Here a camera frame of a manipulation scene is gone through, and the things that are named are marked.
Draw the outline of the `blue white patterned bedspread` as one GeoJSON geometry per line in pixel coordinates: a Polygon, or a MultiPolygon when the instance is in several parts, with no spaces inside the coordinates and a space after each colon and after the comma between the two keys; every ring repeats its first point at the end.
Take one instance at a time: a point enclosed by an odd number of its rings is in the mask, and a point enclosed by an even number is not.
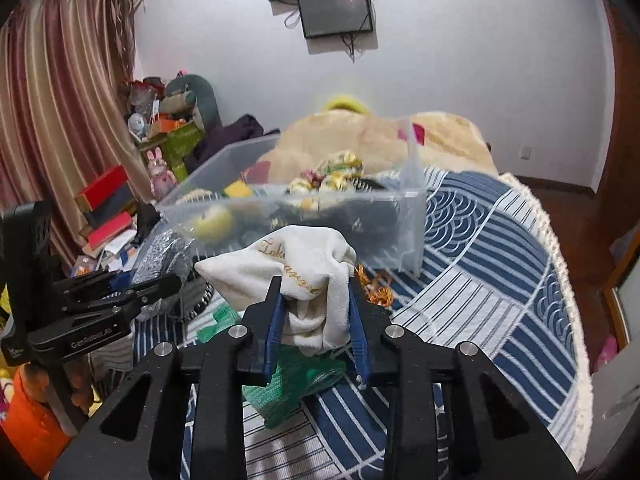
{"type": "MultiPolygon", "coordinates": [[[[392,319],[430,344],[477,344],[529,403],[575,466],[591,431],[592,387],[582,320],[548,214],[511,176],[424,172],[419,273],[383,272],[392,319]]],[[[378,479],[390,394],[345,376],[306,396],[277,428],[243,403],[252,479],[378,479]]]]}

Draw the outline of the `dark purple clothing pile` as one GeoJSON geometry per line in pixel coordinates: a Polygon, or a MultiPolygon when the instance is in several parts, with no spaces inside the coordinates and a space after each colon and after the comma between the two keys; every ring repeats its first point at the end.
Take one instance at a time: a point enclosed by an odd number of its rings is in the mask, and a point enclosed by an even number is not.
{"type": "Polygon", "coordinates": [[[204,162],[216,155],[226,146],[270,136],[280,133],[279,128],[265,130],[258,120],[249,114],[241,116],[236,122],[228,126],[213,127],[203,134],[201,140],[194,145],[192,150],[183,156],[182,160],[188,174],[192,174],[204,162]]]}

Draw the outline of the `green knit glove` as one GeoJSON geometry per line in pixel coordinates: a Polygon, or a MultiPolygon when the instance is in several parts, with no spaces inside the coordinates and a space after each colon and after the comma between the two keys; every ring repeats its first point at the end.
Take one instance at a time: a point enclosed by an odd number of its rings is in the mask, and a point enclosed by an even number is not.
{"type": "MultiPolygon", "coordinates": [[[[209,342],[242,320],[244,312],[236,312],[224,300],[212,302],[200,315],[186,323],[186,340],[200,344],[209,342]]],[[[265,387],[244,386],[243,396],[262,416],[268,429],[283,424],[306,396],[313,396],[337,384],[346,374],[342,359],[344,348],[318,356],[304,356],[299,348],[282,346],[277,369],[265,387]]]]}

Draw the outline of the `grey plush toy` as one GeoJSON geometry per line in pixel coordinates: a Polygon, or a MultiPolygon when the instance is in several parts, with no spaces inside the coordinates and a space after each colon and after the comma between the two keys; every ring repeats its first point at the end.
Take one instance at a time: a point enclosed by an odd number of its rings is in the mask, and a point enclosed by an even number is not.
{"type": "Polygon", "coordinates": [[[222,125],[213,87],[195,74],[178,76],[166,84],[160,112],[175,117],[190,115],[202,133],[222,125]]]}

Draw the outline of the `clear plastic storage bin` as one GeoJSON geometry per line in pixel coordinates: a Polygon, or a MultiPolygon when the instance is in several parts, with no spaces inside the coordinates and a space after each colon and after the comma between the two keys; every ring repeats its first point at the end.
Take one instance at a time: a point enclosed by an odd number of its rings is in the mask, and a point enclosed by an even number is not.
{"type": "Polygon", "coordinates": [[[426,207],[419,148],[408,118],[315,114],[226,146],[158,210],[201,258],[290,224],[326,226],[365,266],[417,274],[426,207]]]}

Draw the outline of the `black hat with chains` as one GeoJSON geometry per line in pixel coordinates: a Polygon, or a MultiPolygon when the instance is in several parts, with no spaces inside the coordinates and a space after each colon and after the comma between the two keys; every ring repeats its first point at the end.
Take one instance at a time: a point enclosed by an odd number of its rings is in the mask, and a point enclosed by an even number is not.
{"type": "Polygon", "coordinates": [[[267,234],[285,226],[329,228],[364,252],[384,246],[397,236],[401,206],[385,194],[390,189],[372,178],[351,177],[340,190],[310,192],[265,186],[256,200],[233,209],[240,232],[267,234]]]}

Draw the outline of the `yellow plush pillow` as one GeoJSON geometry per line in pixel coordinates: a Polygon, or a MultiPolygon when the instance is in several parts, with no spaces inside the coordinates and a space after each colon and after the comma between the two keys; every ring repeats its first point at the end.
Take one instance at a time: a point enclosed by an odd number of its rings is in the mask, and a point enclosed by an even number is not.
{"type": "Polygon", "coordinates": [[[345,112],[358,115],[369,115],[370,110],[358,99],[348,94],[336,94],[331,96],[323,105],[324,112],[334,112],[334,110],[344,110],[345,112]]]}

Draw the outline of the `green cardboard box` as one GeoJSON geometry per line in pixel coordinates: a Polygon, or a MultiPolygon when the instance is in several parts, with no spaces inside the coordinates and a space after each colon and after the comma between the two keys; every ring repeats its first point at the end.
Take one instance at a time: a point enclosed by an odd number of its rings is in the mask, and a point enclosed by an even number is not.
{"type": "Polygon", "coordinates": [[[183,157],[193,150],[202,137],[203,133],[194,122],[188,122],[174,131],[153,136],[137,146],[142,165],[145,167],[149,165],[148,155],[146,154],[148,151],[160,148],[163,160],[167,162],[169,169],[174,173],[177,180],[181,182],[189,175],[183,162],[183,157]]]}

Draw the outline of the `bagged grey knit gloves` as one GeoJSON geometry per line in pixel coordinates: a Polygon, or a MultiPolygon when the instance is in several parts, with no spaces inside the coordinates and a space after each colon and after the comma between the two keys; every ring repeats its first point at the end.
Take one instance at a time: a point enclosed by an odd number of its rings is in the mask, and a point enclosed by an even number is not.
{"type": "Polygon", "coordinates": [[[174,230],[157,234],[140,249],[131,271],[131,284],[137,285],[166,274],[180,278],[180,288],[174,294],[156,300],[141,309],[137,321],[149,321],[157,315],[168,315],[182,322],[194,320],[204,312],[213,299],[214,289],[193,269],[194,247],[174,230]]]}

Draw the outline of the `brown wooden door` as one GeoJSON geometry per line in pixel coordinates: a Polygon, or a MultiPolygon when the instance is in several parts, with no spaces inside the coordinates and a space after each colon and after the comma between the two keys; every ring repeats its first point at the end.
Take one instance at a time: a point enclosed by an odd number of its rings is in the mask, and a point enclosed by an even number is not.
{"type": "Polygon", "coordinates": [[[639,36],[618,4],[604,4],[614,58],[614,108],[597,219],[611,244],[639,222],[639,36]]]}

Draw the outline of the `striped red beige curtain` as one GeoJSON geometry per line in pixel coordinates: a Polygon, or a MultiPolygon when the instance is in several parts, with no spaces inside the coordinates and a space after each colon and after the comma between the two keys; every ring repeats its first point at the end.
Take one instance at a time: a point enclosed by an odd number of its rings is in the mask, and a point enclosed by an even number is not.
{"type": "Polygon", "coordinates": [[[149,178],[128,132],[134,0],[21,0],[1,27],[1,207],[52,200],[52,246],[72,264],[85,241],[75,197],[123,166],[149,178]]]}

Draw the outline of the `white cloth pouch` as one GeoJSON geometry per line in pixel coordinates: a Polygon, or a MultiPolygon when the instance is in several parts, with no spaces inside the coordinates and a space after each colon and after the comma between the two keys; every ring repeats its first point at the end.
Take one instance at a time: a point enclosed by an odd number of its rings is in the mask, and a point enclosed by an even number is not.
{"type": "Polygon", "coordinates": [[[286,299],[282,342],[316,356],[349,343],[349,280],[357,254],[337,230],[285,226],[247,248],[210,257],[194,269],[235,311],[266,299],[280,278],[286,299]]]}

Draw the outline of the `wall power socket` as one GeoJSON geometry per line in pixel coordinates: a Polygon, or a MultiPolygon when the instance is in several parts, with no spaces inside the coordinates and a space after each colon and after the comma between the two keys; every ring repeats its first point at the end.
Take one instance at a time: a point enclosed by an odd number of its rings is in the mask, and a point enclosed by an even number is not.
{"type": "Polygon", "coordinates": [[[532,154],[532,148],[528,145],[522,145],[520,147],[520,159],[529,160],[530,154],[532,154]]]}

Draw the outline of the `beige patchwork fleece blanket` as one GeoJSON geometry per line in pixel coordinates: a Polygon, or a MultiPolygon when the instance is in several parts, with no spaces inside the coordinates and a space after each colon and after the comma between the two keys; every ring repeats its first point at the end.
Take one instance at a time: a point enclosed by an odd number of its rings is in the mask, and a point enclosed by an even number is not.
{"type": "MultiPolygon", "coordinates": [[[[442,170],[498,174],[489,148],[472,122],[447,112],[423,112],[411,117],[425,130],[418,146],[425,166],[442,170]]],[[[398,169],[408,145],[398,136],[402,120],[331,110],[294,122],[280,135],[276,147],[260,158],[268,162],[268,181],[288,183],[323,159],[341,151],[354,152],[368,174],[398,169]]]]}

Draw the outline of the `pink rabbit toy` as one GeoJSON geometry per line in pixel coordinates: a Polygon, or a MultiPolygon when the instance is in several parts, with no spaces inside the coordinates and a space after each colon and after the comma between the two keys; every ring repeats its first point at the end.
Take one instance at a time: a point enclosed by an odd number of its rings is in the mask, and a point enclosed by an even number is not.
{"type": "Polygon", "coordinates": [[[164,159],[159,146],[154,150],[147,151],[146,158],[148,159],[151,193],[156,200],[162,200],[177,185],[177,179],[164,159]]]}

